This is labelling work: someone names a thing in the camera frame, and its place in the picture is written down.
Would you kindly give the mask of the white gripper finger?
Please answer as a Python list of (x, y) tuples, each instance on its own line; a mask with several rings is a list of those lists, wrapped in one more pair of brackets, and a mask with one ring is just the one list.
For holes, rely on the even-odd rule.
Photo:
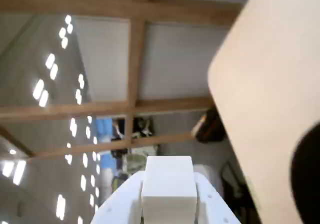
[(143, 215), (144, 171), (138, 171), (121, 184), (98, 208), (92, 224), (139, 224)]
[(240, 221), (209, 180), (195, 172), (197, 206), (195, 224), (240, 224)]

